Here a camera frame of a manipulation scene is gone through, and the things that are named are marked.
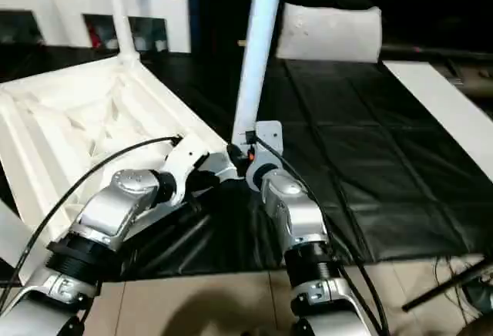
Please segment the black cable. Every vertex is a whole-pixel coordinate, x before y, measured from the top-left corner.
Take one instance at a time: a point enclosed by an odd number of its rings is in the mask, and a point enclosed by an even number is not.
[[[339,241],[341,241],[346,249],[348,250],[349,254],[352,256],[354,263],[356,264],[358,270],[361,272],[361,275],[363,276],[363,279],[365,283],[368,286],[368,289],[371,292],[371,296],[374,299],[374,303],[377,307],[378,315],[380,317],[380,322],[381,326],[376,328],[377,332],[379,334],[382,334],[383,336],[390,336],[390,331],[388,327],[388,322],[387,322],[387,316],[385,315],[385,310],[384,310],[384,305],[381,302],[380,297],[378,296],[378,292],[373,284],[373,281],[370,279],[370,276],[368,275],[366,269],[364,268],[363,261],[360,259],[359,254],[357,253],[356,249],[354,248],[353,244],[349,241],[349,239],[344,235],[344,232],[342,229],[338,227],[338,225],[335,224],[335,222],[328,216],[328,214],[325,213],[325,209],[323,208],[322,204],[320,201],[317,199],[317,196],[315,195],[315,192],[310,188],[310,185],[305,181],[305,179],[298,173],[298,171],[292,166],[284,157],[278,153],[275,149],[273,149],[268,143],[266,143],[263,139],[259,138],[257,135],[255,135],[254,140],[258,142],[260,145],[262,145],[266,150],[271,152],[277,159],[280,160],[280,162],[304,185],[305,189],[308,192],[308,195],[311,199],[315,201],[315,203],[318,205],[320,208],[320,211],[322,212],[322,217],[324,219],[324,224],[327,228],[327,234],[329,234],[330,238],[337,237]],[[363,297],[361,294],[356,289],[356,292],[354,293],[356,297],[361,298],[361,300],[364,301]],[[371,319],[371,317],[374,318],[373,313],[368,314],[368,317]]]
[[[436,261],[434,262],[434,266],[433,266],[434,280],[435,280],[435,282],[436,282],[437,285],[440,284],[440,281],[438,280],[438,273],[437,273],[438,263],[439,262],[440,262],[440,257],[437,257]],[[467,325],[468,324],[468,319],[466,317],[466,313],[470,317],[473,317],[474,319],[476,319],[476,316],[474,316],[473,314],[471,314],[470,312],[468,312],[468,311],[466,311],[464,309],[464,307],[462,305],[462,301],[461,301],[460,296],[459,296],[459,292],[458,292],[457,286],[454,289],[455,289],[455,295],[457,296],[458,303],[455,302],[454,300],[452,300],[451,297],[446,292],[444,293],[444,296],[445,296],[445,298],[448,301],[450,301],[453,305],[455,305],[456,307],[458,307],[461,310],[462,318],[464,319],[464,323]]]
[[[347,281],[347,284],[349,285],[349,288],[351,291],[353,291],[354,296],[360,303],[361,307],[363,308],[364,312],[367,314],[368,319],[370,319],[370,322],[372,323],[374,329],[377,331],[377,333],[381,333],[381,326],[378,323],[375,315],[373,314],[373,311],[371,311],[370,307],[368,306],[367,302],[363,299],[363,296],[361,295],[360,291],[356,288],[356,285],[354,282],[351,280],[349,277],[349,274],[347,274],[346,270],[344,269],[344,266],[340,266],[339,268],[340,274],[342,277]]]
[[[99,281],[96,286],[97,286],[96,295],[95,297],[92,297],[91,300],[89,300],[89,304],[87,305],[86,311],[84,311],[84,315],[80,319],[80,323],[82,324],[84,324],[87,321],[87,317],[91,313],[92,306],[94,305],[94,299],[96,298],[96,296],[99,296],[101,294],[102,281]]]
[[[305,119],[308,122],[308,125],[310,127],[310,131],[312,132],[312,136],[314,138],[314,141],[317,144],[317,146],[320,149],[320,151],[322,152],[322,156],[325,159],[326,164],[330,168],[329,169],[329,179],[330,179],[330,182],[332,183],[332,186],[334,188],[334,192],[336,193],[336,196],[337,196],[338,200],[340,201],[340,205],[342,206],[343,212],[347,216],[347,218],[350,221],[350,223],[353,225],[354,229],[357,230],[357,224],[352,219],[352,214],[350,213],[350,210],[349,210],[348,204],[347,204],[347,198],[346,198],[345,192],[344,192],[344,190],[343,190],[343,188],[342,188],[339,180],[343,180],[344,182],[349,183],[352,186],[356,186],[360,190],[363,190],[366,193],[369,193],[371,196],[374,196],[374,193],[372,193],[371,191],[367,190],[366,188],[364,188],[363,186],[361,186],[359,183],[357,183],[357,182],[355,182],[353,180],[349,180],[348,178],[346,178],[346,176],[341,171],[339,171],[339,169],[337,168],[337,166],[335,165],[335,163],[330,158],[329,153],[327,152],[327,147],[325,146],[324,138],[320,134],[320,131],[319,131],[318,126],[317,126],[317,123],[315,122],[315,119],[313,118],[313,116],[311,114],[310,107],[308,106],[307,101],[303,97],[301,91],[298,89],[297,84],[294,81],[294,78],[291,75],[291,72],[290,72],[289,68],[287,67],[286,60],[283,60],[283,67],[284,67],[284,72],[286,73],[286,76],[287,76],[287,78],[288,78],[291,86],[293,87],[293,90],[295,92],[295,95],[297,96],[297,98],[300,101],[301,110],[303,112],[303,115],[304,115]],[[332,222],[332,223],[333,223],[332,225],[334,226],[334,229],[338,229],[338,227],[334,224],[334,222]],[[339,230],[340,238],[341,239],[344,238],[343,231],[340,230],[340,229],[338,229],[338,230]],[[347,240],[347,243],[349,244],[349,246],[347,248],[349,249],[349,251],[352,251],[351,256],[353,257],[354,262],[357,265],[358,269],[360,270],[361,275],[363,276],[364,281],[366,282],[368,288],[370,289],[371,296],[374,299],[374,302],[375,302],[375,304],[377,306],[377,311],[378,311],[378,314],[379,314],[379,317],[380,317],[380,322],[381,322],[381,325],[382,325],[382,331],[383,331],[383,333],[385,335],[390,336],[390,331],[389,331],[389,328],[388,328],[387,317],[385,316],[384,307],[383,307],[383,305],[381,303],[380,298],[378,297],[377,290],[375,289],[375,287],[374,287],[374,285],[373,285],[370,277],[368,276],[368,273],[364,269],[363,261],[359,258],[359,255],[358,255],[357,251],[355,250],[355,248],[353,247],[353,245],[351,245],[351,243],[349,242],[349,240]],[[361,243],[364,246],[367,246],[365,244],[364,240],[362,240]]]
[[[60,198],[60,200],[55,204],[55,206],[49,211],[49,213],[46,215],[46,217],[43,219],[43,221],[39,224],[38,228],[36,228],[35,232],[31,235],[31,238],[29,239],[28,243],[25,245],[25,249],[22,252],[21,257],[19,258],[17,264],[15,265],[14,273],[12,274],[12,277],[8,283],[8,285],[5,287],[3,290],[2,296],[0,297],[0,314],[3,311],[3,307],[5,306],[5,302],[7,301],[8,294],[10,294],[10,290],[12,289],[13,284],[16,282],[18,278],[18,274],[21,271],[22,266],[25,263],[25,260],[27,259],[29,253],[31,253],[32,248],[34,247],[35,242],[41,235],[42,231],[46,228],[48,225],[48,222],[53,218],[57,210],[62,207],[62,205],[67,201],[67,199],[72,195],[80,186],[83,184],[91,175],[93,175],[95,172],[97,172],[99,169],[101,169],[103,166],[105,166],[107,163],[113,161],[117,157],[120,157],[121,155],[128,153],[132,150],[138,149],[140,147],[144,147],[153,143],[160,143],[160,142],[165,142],[165,141],[173,141],[173,143],[178,143],[181,139],[179,137],[160,137],[160,138],[155,138],[155,139],[148,139],[146,141],[142,141],[140,143],[136,143],[135,145],[126,147],[123,150],[120,150],[111,156],[108,156],[106,159],[100,161],[97,163],[95,166],[93,166],[86,174],[81,176],[77,182],[75,182],[67,192]]]
[[[455,273],[454,273],[454,270],[452,269],[452,266],[450,264],[449,259],[447,259],[447,265],[448,265],[448,269],[451,273],[451,276],[453,277],[455,275]],[[457,286],[454,286],[454,292],[455,292],[455,297],[457,298],[457,305],[459,306],[459,309],[461,310],[462,319],[464,319],[464,323],[467,326],[469,324],[469,322],[468,322],[468,318],[465,316],[465,311],[464,311],[464,308],[462,307],[462,301],[461,301],[461,297],[459,296],[459,289]]]

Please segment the white pole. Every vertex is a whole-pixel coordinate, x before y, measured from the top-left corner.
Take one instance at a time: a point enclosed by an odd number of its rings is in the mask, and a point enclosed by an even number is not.
[[[246,51],[243,57],[240,92],[236,103],[236,115],[232,142],[243,151],[245,132],[255,129],[263,77],[269,56],[270,42],[276,21],[279,0],[252,0]]]
[[[124,59],[133,60],[138,54],[133,45],[132,31],[130,30],[129,19],[126,15],[125,3],[123,0],[111,0],[113,10],[113,24],[115,25],[116,38],[120,55]]]

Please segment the tile floor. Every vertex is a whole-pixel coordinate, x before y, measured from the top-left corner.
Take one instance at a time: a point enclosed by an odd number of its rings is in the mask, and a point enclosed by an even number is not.
[[[454,267],[463,266],[456,260]],[[460,311],[439,297],[405,314],[400,306],[435,285],[434,260],[379,264],[368,272],[387,310],[395,336],[456,335],[463,327]],[[349,267],[363,296],[369,291],[356,268]],[[449,275],[444,263],[438,278]],[[289,329],[290,285],[283,271],[226,274],[107,284],[86,324],[86,336],[236,335],[256,327]]]

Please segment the black cloth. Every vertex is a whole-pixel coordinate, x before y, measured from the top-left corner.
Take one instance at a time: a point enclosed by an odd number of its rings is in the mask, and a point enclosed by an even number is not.
[[[0,47],[0,57],[14,57],[14,50],[21,62],[18,49]],[[2,67],[3,80],[108,55],[28,51],[22,67],[13,59]],[[142,61],[230,139],[241,57],[146,54]],[[493,185],[382,65],[272,60],[259,119],[282,122],[285,157],[365,262],[491,249]],[[129,240],[121,252],[125,271],[116,280],[279,267],[273,228],[244,182],[223,183],[199,202],[201,211],[186,207]]]

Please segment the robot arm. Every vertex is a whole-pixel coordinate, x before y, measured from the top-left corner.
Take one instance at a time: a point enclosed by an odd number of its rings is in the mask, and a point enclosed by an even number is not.
[[[0,334],[70,335],[84,331],[76,316],[116,270],[117,252],[137,217],[158,203],[180,204],[189,174],[207,156],[196,137],[182,139],[159,170],[120,170],[82,208],[69,232],[5,309]]]
[[[256,133],[282,152],[278,122],[258,122]],[[292,287],[291,310],[299,318],[293,334],[370,336],[349,284],[340,275],[319,206],[269,150],[259,143],[252,147],[254,161],[246,180],[260,191],[277,231]]]

